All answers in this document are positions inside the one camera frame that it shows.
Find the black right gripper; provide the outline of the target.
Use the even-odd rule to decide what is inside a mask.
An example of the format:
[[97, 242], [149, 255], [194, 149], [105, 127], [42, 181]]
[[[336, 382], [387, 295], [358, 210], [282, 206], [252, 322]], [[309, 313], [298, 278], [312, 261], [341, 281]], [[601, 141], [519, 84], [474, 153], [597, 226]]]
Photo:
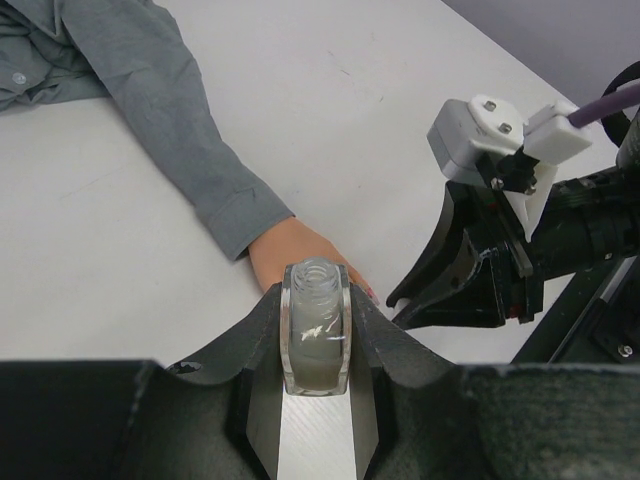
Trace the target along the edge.
[[387, 297], [403, 330], [430, 326], [498, 328], [533, 320], [547, 280], [639, 253], [639, 170], [612, 167], [551, 188], [530, 240], [502, 193], [483, 198], [491, 230], [506, 247], [501, 271], [464, 234], [474, 190], [445, 184], [440, 217], [424, 250]]

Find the clear nail polish bottle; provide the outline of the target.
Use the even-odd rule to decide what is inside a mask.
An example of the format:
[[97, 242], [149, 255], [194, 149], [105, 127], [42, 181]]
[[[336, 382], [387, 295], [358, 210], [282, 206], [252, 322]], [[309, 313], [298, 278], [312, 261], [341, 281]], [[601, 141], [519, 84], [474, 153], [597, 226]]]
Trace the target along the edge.
[[279, 343], [289, 395], [326, 397], [346, 392], [352, 308], [344, 265], [311, 257], [286, 267]]

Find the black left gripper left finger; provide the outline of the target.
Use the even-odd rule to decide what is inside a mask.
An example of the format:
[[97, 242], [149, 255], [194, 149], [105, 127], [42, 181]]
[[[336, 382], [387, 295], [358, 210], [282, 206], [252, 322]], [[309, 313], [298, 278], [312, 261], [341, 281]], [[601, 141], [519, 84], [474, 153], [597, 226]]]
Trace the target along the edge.
[[280, 446], [280, 290], [169, 367], [5, 361], [5, 479], [273, 479]]

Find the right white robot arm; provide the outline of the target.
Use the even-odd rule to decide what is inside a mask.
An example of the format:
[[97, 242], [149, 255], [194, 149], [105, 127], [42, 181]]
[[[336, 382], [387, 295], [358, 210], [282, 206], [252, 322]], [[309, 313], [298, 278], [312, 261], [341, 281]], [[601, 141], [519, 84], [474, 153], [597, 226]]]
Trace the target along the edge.
[[523, 118], [487, 95], [450, 99], [427, 140], [444, 202], [387, 298], [394, 323], [536, 329], [518, 363], [639, 361], [639, 68], [584, 106]]

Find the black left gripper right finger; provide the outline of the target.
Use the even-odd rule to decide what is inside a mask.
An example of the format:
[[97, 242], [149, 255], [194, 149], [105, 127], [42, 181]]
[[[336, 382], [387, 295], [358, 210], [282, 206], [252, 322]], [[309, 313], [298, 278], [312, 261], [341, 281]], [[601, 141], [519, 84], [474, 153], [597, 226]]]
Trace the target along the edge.
[[351, 290], [360, 479], [635, 479], [639, 370], [457, 365]]

